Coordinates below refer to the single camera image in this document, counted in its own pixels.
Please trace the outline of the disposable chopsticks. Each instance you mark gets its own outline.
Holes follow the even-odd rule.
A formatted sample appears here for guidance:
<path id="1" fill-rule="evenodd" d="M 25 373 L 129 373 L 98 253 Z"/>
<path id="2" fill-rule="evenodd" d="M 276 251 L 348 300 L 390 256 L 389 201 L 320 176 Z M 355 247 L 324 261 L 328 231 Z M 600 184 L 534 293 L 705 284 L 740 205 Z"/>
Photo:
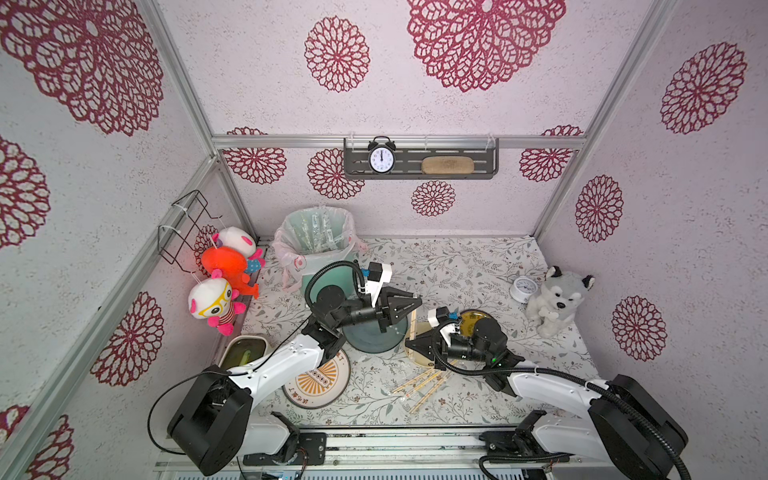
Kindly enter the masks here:
<path id="1" fill-rule="evenodd" d="M 417 310 L 413 310 L 410 313 L 409 316 L 409 330 L 408 330 L 408 339 L 414 340 L 417 336 L 417 324 L 418 324 L 418 318 L 417 318 Z"/>

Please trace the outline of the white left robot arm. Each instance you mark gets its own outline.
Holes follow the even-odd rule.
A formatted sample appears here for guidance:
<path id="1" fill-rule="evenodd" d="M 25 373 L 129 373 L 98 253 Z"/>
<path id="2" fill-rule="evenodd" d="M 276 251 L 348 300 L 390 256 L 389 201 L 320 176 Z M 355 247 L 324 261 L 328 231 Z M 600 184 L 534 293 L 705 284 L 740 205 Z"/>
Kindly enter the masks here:
<path id="1" fill-rule="evenodd" d="M 399 323 L 422 304 L 413 293 L 385 287 L 377 297 L 347 297 L 338 286 L 323 287 L 301 333 L 264 359 L 224 370 L 201 372 L 172 417 L 167 432 L 205 476 L 241 456 L 267 455 L 280 463 L 298 455 L 300 430 L 284 415 L 253 409 L 301 374 L 333 359 L 346 342 L 343 329 L 372 323 L 382 329 Z"/>

